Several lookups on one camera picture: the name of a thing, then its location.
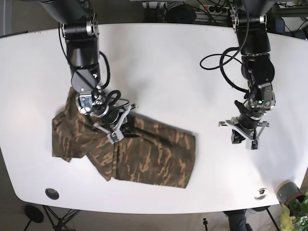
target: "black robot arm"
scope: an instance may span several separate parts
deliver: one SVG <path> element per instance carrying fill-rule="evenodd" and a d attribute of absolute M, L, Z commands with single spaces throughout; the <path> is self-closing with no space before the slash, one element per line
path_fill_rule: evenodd
<path fill-rule="evenodd" d="M 232 126 L 232 143 L 241 143 L 246 140 L 248 149 L 257 149 L 259 137 L 266 121 L 260 122 L 263 115 L 275 106 L 275 95 L 272 81 L 275 69 L 270 61 L 270 43 L 266 30 L 265 13 L 273 6 L 269 0 L 236 0 L 232 4 L 231 18 L 242 54 L 242 74 L 248 82 L 249 90 L 245 93 L 245 102 L 235 101 L 240 111 L 239 117 L 233 117 L 220 125 Z"/>
<path fill-rule="evenodd" d="M 110 67 L 106 56 L 99 50 L 99 32 L 96 14 L 89 0 L 40 0 L 44 9 L 59 23 L 59 39 L 65 38 L 66 53 L 70 65 L 72 87 L 77 91 L 76 105 L 85 116 L 99 118 L 94 128 L 107 133 L 111 143 L 124 138 L 121 126 L 134 105 L 121 99 L 121 92 L 104 89 L 110 80 Z M 100 84 L 99 58 L 103 56 L 107 67 L 107 81 Z M 117 101 L 125 102 L 116 106 Z"/>

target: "cloth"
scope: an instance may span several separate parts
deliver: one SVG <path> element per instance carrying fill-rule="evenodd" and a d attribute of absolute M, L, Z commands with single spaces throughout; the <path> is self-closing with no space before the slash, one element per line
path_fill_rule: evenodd
<path fill-rule="evenodd" d="M 84 116 L 71 88 L 65 110 L 52 120 L 52 155 L 66 161 L 87 156 L 106 179 L 186 188 L 195 161 L 195 137 L 185 131 L 128 115 L 129 134 L 111 144 L 93 129 L 98 118 Z"/>

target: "camouflage fabric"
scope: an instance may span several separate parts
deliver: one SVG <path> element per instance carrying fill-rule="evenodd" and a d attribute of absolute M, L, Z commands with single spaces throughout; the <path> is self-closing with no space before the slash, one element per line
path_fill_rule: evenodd
<path fill-rule="evenodd" d="M 52 120 L 52 155 L 66 161 L 87 156 L 106 179 L 186 188 L 195 161 L 195 137 L 177 128 L 128 115 L 130 134 L 111 144 L 81 115 L 71 89 L 65 110 Z"/>

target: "black tripod leg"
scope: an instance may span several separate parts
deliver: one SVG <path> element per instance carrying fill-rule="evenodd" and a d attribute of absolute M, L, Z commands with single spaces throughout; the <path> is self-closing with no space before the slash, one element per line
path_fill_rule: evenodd
<path fill-rule="evenodd" d="M 208 224 L 208 222 L 207 222 L 206 218 L 203 218 L 203 224 L 204 224 L 204 226 L 205 226 L 205 231 L 208 231 L 208 230 L 207 230 L 207 224 Z"/>
<path fill-rule="evenodd" d="M 67 218 L 66 221 L 63 222 L 63 225 L 66 225 L 71 219 L 73 219 L 78 213 L 80 212 L 80 210 L 76 210 L 75 213 L 73 213 L 70 217 Z"/>
<path fill-rule="evenodd" d="M 54 227 L 54 222 L 52 221 L 52 219 L 51 219 L 51 217 L 50 217 L 50 215 L 49 215 L 49 213 L 48 213 L 48 211 L 46 209 L 46 206 L 43 205 L 43 209 L 45 210 L 45 213 L 46 213 L 50 223 L 52 224 L 52 227 Z"/>
<path fill-rule="evenodd" d="M 31 224 L 31 220 L 28 222 L 27 226 L 25 227 L 24 231 L 27 230 L 27 228 L 29 227 L 29 225 Z"/>
<path fill-rule="evenodd" d="M 274 223 L 274 225 L 275 225 L 277 231 L 280 231 L 280 229 L 279 229 L 277 223 L 275 222 L 275 220 L 274 220 L 273 216 L 271 215 L 271 213 L 270 213 L 270 211 L 269 211 L 268 208 L 266 208 L 266 211 L 267 211 L 267 213 L 269 214 L 269 217 L 270 217 L 271 221 Z"/>

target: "black cable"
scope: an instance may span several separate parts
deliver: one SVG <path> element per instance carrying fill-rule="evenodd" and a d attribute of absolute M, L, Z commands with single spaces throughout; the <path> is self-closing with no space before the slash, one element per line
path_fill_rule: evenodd
<path fill-rule="evenodd" d="M 237 49 L 237 52 L 236 52 L 230 59 L 228 59 L 226 62 L 224 62 L 224 63 L 222 63 L 222 64 L 220 64 L 220 65 L 218 65 L 218 66 L 210 67 L 210 68 L 202 66 L 202 62 L 203 62 L 205 59 L 209 58 L 210 56 L 207 56 L 207 57 L 203 58 L 203 59 L 200 61 L 200 63 L 199 63 L 199 65 L 200 65 L 201 68 L 203 68 L 203 69 L 205 69 L 205 70 L 216 70 L 216 69 L 221 68 L 222 66 L 228 64 L 232 59 L 234 59 L 234 58 L 237 56 L 237 54 L 238 54 L 239 52 L 241 52 L 242 48 L 244 47 L 244 45 L 245 45 L 245 43 L 246 43 L 246 41 L 247 41 L 248 33 L 249 33 L 249 13 L 248 13 L 248 11 L 247 11 L 247 6 L 246 6 L 246 3 L 245 3 L 244 0 L 242 0 L 242 3 L 243 3 L 243 5 L 244 5 L 244 7 L 245 7 L 245 10 L 246 10 L 246 20 L 247 20 L 246 34 L 245 34 L 245 39 L 244 39 L 242 45 L 241 45 L 240 47 L 237 47 L 237 48 L 236 48 L 236 49 Z"/>
<path fill-rule="evenodd" d="M 220 5 L 219 5 L 220 0 L 219 0 L 219 2 L 218 2 L 218 3 L 216 3 L 216 2 L 214 2 L 214 1 L 212 1 L 212 0 L 208 0 L 208 1 L 210 1 L 210 2 L 211 2 L 211 3 L 213 3 L 213 4 L 215 4 L 215 6 L 220 6 Z"/>
<path fill-rule="evenodd" d="M 300 30 L 300 28 L 302 27 L 302 25 L 303 24 L 305 24 L 305 22 L 307 22 L 308 21 L 308 19 L 307 20 L 305 20 L 305 21 L 303 21 L 303 23 L 299 26 L 299 28 L 296 30 L 296 31 L 299 31 Z"/>
<path fill-rule="evenodd" d="M 290 30 L 290 28 L 287 26 L 287 24 L 284 22 L 284 25 L 288 28 L 288 30 L 292 33 L 292 31 Z"/>
<path fill-rule="evenodd" d="M 224 12 L 221 12 L 219 15 L 217 15 L 217 16 L 214 17 L 214 18 L 217 18 L 217 17 L 221 16 L 223 13 L 224 13 Z"/>
<path fill-rule="evenodd" d="M 216 23 L 216 25 L 218 25 L 218 23 L 217 23 L 216 20 L 213 18 L 213 16 L 211 15 L 211 13 L 210 13 L 206 8 L 204 8 L 204 10 L 205 10 L 206 12 L 208 12 L 209 17 L 211 17 L 211 19 Z"/>
<path fill-rule="evenodd" d="M 63 44 L 62 44 L 62 40 L 61 40 L 61 34 L 60 34 L 60 23 L 58 24 L 58 33 L 59 33 L 59 40 L 60 40 L 60 45 L 61 45 L 61 48 L 62 48 L 62 51 L 63 51 L 63 54 L 68 62 L 68 64 L 70 65 L 70 67 L 73 69 L 74 72 L 76 72 L 77 75 L 79 75 L 79 77 L 82 79 L 82 81 L 89 87 L 91 88 L 92 90 L 94 90 L 94 87 L 87 81 L 86 78 L 84 78 L 84 76 L 82 74 L 80 74 L 76 67 L 74 67 L 72 65 L 72 63 L 68 60 L 67 56 L 66 56 L 66 53 L 64 51 L 64 48 L 63 48 Z"/>
<path fill-rule="evenodd" d="M 275 220 L 274 220 L 273 216 L 271 215 L 271 213 L 270 213 L 270 211 L 269 211 L 268 208 L 266 208 L 266 211 L 267 211 L 267 213 L 269 214 L 269 217 L 270 217 L 271 221 L 274 223 L 274 226 L 276 227 L 277 231 L 280 231 L 280 229 L 279 229 L 277 223 L 275 222 Z"/>
<path fill-rule="evenodd" d="M 109 62 L 108 62 L 106 55 L 101 51 L 100 51 L 100 55 L 104 58 L 105 63 L 106 63 L 106 68 L 107 68 L 107 79 L 106 79 L 105 84 L 101 86 L 102 89 L 105 89 L 109 85 L 109 82 L 110 82 L 110 66 L 109 66 Z"/>
<path fill-rule="evenodd" d="M 236 48 L 236 47 L 230 47 L 230 48 L 226 49 L 226 50 L 222 53 L 222 55 L 221 55 L 221 57 L 220 57 L 220 61 L 219 61 L 219 64 L 220 64 L 220 65 L 223 63 L 223 59 L 225 58 L 225 56 L 226 56 L 229 52 L 231 52 L 231 51 L 237 51 L 237 48 Z M 248 93 L 248 92 L 249 92 L 249 90 L 246 90 L 246 89 L 243 89 L 243 88 L 240 88 L 240 87 L 236 86 L 236 85 L 227 77 L 227 75 L 226 75 L 226 73 L 225 73 L 225 70 L 223 69 L 223 65 L 221 65 L 220 71 L 221 71 L 221 73 L 222 73 L 222 76 L 225 78 L 225 80 L 227 81 L 227 83 L 229 83 L 229 85 L 231 85 L 231 87 L 233 87 L 233 88 L 235 88 L 235 89 L 237 89 L 237 90 L 239 90 L 239 91 L 241 91 L 241 92 L 244 92 L 244 93 Z"/>
<path fill-rule="evenodd" d="M 110 111 L 110 113 L 112 113 L 113 111 L 115 111 L 115 110 L 117 110 L 117 109 L 119 109 L 119 108 L 121 108 L 121 107 L 125 107 L 125 106 L 129 105 L 129 100 L 126 100 L 126 99 L 119 99 L 119 100 L 126 101 L 126 103 L 124 103 L 124 104 L 122 104 L 122 105 L 120 105 L 120 106 L 118 106 L 118 107 L 115 107 L 114 109 L 112 109 L 112 110 Z"/>

